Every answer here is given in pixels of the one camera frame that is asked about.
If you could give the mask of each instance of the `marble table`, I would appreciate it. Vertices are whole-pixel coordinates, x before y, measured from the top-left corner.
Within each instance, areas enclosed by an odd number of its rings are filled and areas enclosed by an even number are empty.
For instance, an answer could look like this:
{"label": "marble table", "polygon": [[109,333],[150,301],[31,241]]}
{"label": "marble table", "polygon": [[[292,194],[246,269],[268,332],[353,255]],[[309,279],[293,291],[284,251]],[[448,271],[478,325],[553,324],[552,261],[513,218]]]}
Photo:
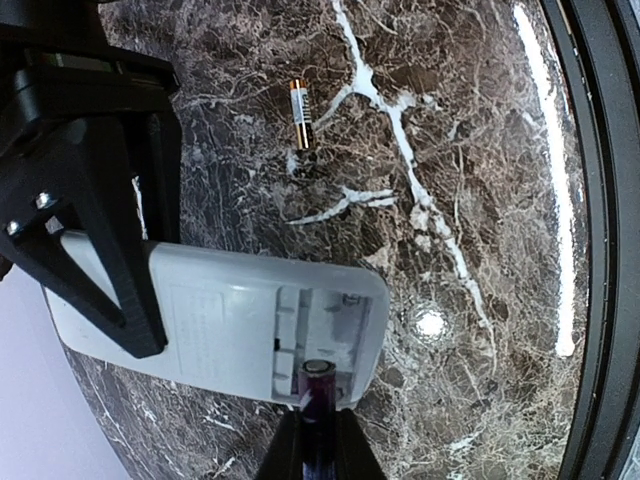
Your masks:
{"label": "marble table", "polygon": [[[390,479],[552,479],[587,308],[576,127],[535,1],[124,0],[115,45],[171,61],[185,243],[388,282],[357,408]],[[318,149],[295,150],[288,83]],[[283,408],[68,352],[134,479],[250,479]]]}

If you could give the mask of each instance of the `purple battery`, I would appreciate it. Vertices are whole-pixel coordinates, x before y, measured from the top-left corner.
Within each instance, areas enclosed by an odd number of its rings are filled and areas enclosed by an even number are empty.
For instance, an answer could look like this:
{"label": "purple battery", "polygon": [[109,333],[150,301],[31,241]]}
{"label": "purple battery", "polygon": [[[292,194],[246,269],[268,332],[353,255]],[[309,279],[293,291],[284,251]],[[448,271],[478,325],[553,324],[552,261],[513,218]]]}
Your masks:
{"label": "purple battery", "polygon": [[304,480],[335,480],[336,366],[308,360],[298,374]]}

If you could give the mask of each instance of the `marble countertop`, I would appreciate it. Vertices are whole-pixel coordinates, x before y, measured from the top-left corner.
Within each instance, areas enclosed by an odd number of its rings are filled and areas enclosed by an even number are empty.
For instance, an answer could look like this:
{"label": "marble countertop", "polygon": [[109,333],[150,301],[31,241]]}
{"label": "marble countertop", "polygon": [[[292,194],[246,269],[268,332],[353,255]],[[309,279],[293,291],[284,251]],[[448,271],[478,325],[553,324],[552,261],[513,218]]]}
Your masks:
{"label": "marble countertop", "polygon": [[[182,81],[185,243],[388,282],[356,411],[390,479],[556,478],[587,308],[575,124],[536,2],[141,0],[113,44]],[[295,150],[288,83],[318,149]],[[135,479],[250,479],[282,408],[68,352]]]}

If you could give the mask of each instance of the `silver screw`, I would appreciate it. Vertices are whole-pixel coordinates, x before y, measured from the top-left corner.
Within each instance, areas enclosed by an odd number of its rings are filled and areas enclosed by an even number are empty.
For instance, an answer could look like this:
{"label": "silver screw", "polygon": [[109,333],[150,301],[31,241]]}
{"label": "silver screw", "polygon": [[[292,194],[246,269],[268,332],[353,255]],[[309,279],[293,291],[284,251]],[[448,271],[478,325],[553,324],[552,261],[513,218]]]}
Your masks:
{"label": "silver screw", "polygon": [[47,192],[42,192],[36,197],[36,208],[38,210],[45,210],[55,203],[55,200],[51,198]]}
{"label": "silver screw", "polygon": [[20,228],[21,227],[18,222],[16,222],[15,220],[11,220],[9,222],[9,225],[7,225],[7,233],[13,237],[16,233],[20,231]]}

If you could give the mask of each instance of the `plastic case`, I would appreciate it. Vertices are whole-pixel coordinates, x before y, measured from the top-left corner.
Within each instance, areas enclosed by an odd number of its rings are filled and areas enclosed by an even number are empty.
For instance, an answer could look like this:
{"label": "plastic case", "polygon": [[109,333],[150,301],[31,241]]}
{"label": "plastic case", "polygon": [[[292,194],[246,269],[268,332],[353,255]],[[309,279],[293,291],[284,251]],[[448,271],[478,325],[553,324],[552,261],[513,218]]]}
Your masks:
{"label": "plastic case", "polygon": [[[62,245],[117,302],[84,234]],[[389,292],[375,273],[241,253],[148,242],[149,267],[169,344],[135,359],[47,291],[71,349],[145,374],[216,392],[298,405],[297,374],[309,359],[337,366],[338,408],[353,408],[382,349]]]}

